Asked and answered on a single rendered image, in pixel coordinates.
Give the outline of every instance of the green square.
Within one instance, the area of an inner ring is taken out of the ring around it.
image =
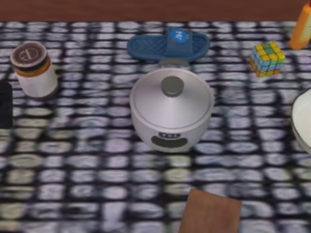
[[[273,49],[265,49],[265,51],[266,51],[266,53],[268,54],[268,55],[270,55],[270,54],[274,54],[274,51],[273,51]]]
[[[278,64],[282,64],[282,63],[284,63],[284,61],[285,61],[284,58],[283,58],[283,59],[278,59],[278,60],[277,60],[277,63],[278,63]]]
[[[270,49],[271,46],[270,46],[269,44],[264,44],[264,45],[263,45],[263,48],[264,48],[264,49]]]
[[[277,64],[277,60],[271,60],[271,61],[270,61],[270,64],[272,64],[272,65]]]

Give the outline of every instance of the stone pattern tablecloth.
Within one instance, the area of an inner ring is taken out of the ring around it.
[[[311,158],[289,122],[311,87],[311,51],[291,51],[292,22],[0,23],[0,77],[14,88],[15,127],[1,131],[0,232],[177,233],[190,187],[243,201],[240,233],[307,233]],[[194,63],[216,94],[209,130],[189,154],[165,155],[135,135],[128,96],[156,68],[131,59],[126,41],[166,26],[207,33]],[[48,48],[61,89],[28,100],[9,54],[26,40]],[[283,73],[256,78],[248,56],[276,41]]]

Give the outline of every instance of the slipper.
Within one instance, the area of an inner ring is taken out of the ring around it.
[[[136,35],[127,42],[128,53],[139,60],[160,61],[177,58],[192,62],[203,57],[210,46],[201,33],[168,28],[165,35]]]

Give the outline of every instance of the colorful cube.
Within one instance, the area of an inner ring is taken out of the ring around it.
[[[279,74],[285,61],[285,54],[276,42],[256,45],[252,49],[249,64],[257,77]]]

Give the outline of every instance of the brown jar lid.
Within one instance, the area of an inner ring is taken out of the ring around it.
[[[39,42],[29,41],[18,46],[11,53],[12,64],[21,70],[33,70],[46,62],[47,50]]]

